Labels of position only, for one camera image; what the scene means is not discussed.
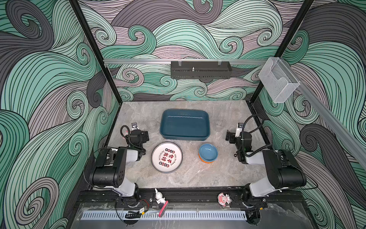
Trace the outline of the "white plate red characters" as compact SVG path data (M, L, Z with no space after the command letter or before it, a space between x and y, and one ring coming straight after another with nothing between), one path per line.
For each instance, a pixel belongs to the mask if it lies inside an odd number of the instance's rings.
M153 167L161 173L176 171L183 161L183 154L178 145L164 142L158 145L151 155Z

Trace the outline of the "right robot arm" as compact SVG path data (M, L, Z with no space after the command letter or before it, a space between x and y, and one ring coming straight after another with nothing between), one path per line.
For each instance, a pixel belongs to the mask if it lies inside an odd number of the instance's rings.
M245 124L238 123L235 132L226 132L226 141L234 144L238 161L248 165L262 165L266 175L246 185L245 192L250 198L266 197L269 194L286 189L304 187L307 176L293 154L288 150L272 150L265 145L252 150L252 132L245 131Z

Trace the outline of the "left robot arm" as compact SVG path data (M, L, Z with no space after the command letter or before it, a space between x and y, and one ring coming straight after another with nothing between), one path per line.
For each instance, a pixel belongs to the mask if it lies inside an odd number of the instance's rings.
M122 198L140 199L139 188L126 178L126 165L141 160L146 154L144 143L149 141L148 131L140 130L138 124L123 125L120 134L127 146L99 150L88 183L98 190L113 191Z

